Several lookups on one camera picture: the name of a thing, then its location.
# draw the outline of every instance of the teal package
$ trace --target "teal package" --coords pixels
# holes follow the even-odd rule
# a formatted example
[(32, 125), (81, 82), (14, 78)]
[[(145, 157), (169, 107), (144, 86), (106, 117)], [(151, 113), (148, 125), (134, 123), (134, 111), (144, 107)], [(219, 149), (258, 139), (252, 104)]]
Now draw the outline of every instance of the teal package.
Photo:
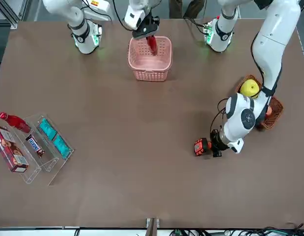
[(57, 134), (57, 131), (52, 128), (46, 118), (43, 118), (42, 122), (40, 123), (39, 127), (44, 131), (47, 135), (48, 139), (51, 141)]
[(58, 151), (61, 153), (62, 159), (66, 160), (70, 153), (70, 148), (64, 142), (64, 140), (61, 138), (60, 135), (57, 135), (57, 137), (55, 138), (54, 145), (58, 149)]

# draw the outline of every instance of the red bottle cap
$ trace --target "red bottle cap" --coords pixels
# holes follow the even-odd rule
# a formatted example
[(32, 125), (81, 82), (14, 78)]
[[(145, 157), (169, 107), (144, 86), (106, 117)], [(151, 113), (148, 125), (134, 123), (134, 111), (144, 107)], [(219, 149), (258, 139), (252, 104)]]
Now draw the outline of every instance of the red bottle cap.
[(8, 114), (5, 112), (0, 112), (0, 118), (1, 119), (7, 119), (8, 118)]

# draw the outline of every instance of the red bottle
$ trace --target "red bottle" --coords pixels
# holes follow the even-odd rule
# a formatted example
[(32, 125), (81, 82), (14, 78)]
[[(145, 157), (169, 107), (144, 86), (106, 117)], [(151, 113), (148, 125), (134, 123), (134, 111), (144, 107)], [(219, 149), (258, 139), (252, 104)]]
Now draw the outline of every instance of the red bottle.
[(25, 133), (30, 132), (30, 127), (26, 124), (26, 122), (17, 116), (8, 115), (5, 112), (1, 112), (0, 118), (5, 120), (12, 127), (15, 127)]

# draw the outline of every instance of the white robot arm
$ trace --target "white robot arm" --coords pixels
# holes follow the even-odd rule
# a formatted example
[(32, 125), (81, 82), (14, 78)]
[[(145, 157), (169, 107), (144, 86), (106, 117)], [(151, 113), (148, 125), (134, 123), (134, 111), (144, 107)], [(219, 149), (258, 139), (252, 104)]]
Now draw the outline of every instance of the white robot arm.
[[(219, 0), (222, 5), (219, 19), (214, 19), (205, 26), (205, 40), (214, 51), (226, 50), (238, 18), (237, 5), (245, 2), (247, 0)], [(213, 130), (210, 134), (213, 156), (221, 156), (221, 151), (228, 148), (239, 153), (244, 145), (243, 138), (264, 120), (281, 74), (281, 60), (285, 47), (300, 16), (297, 0), (255, 2), (259, 6), (267, 3), (263, 5), (267, 7), (267, 17), (251, 45), (252, 57), (263, 78), (262, 89), (257, 99), (239, 93), (228, 99), (225, 108), (227, 122), (220, 131)]]
[[(105, 0), (91, 1), (91, 4), (88, 0), (83, 0), (83, 2), (88, 3), (90, 7), (94, 4), (95, 9), (96, 6), (100, 6), (104, 13), (111, 14), (110, 4)], [(78, 8), (82, 6), (81, 0), (43, 0), (43, 3), (51, 14), (60, 15), (67, 20), (75, 44), (81, 53), (90, 54), (99, 46), (102, 27), (85, 18), (83, 11)]]
[(124, 18), (126, 24), (133, 30), (135, 39), (153, 36), (158, 30), (159, 17), (152, 16), (153, 0), (129, 0), (128, 9)]

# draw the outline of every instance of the clear acrylic display stand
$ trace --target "clear acrylic display stand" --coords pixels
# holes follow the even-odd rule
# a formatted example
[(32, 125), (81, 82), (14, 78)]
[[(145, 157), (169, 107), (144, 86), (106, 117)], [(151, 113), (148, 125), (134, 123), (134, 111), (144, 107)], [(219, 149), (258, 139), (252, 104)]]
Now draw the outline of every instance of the clear acrylic display stand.
[[(66, 158), (62, 157), (61, 153), (54, 145), (54, 140), (57, 135), (55, 135), (52, 140), (49, 140), (47, 135), (40, 128), (39, 125), (44, 118), (48, 121), (52, 128), (57, 131), (57, 135), (60, 135), (66, 145), (69, 147), (69, 154)], [(58, 172), (70, 158), (74, 149), (69, 145), (55, 124), (47, 117), (46, 114), (33, 115), (25, 118), (24, 120), (31, 127), (30, 133), (24, 133), (13, 127), (8, 128), (11, 134), (15, 137), (18, 146), (21, 148), (23, 155), (28, 161), (28, 169), (24, 173), (20, 173), (20, 175), (26, 183), (32, 183), (39, 173), (41, 173), (41, 175), (49, 174), (48, 179), (51, 178), (51, 180), (48, 185), (51, 185)], [(42, 156), (39, 156), (31, 144), (26, 140), (29, 135), (32, 135), (40, 147), (45, 151)]]

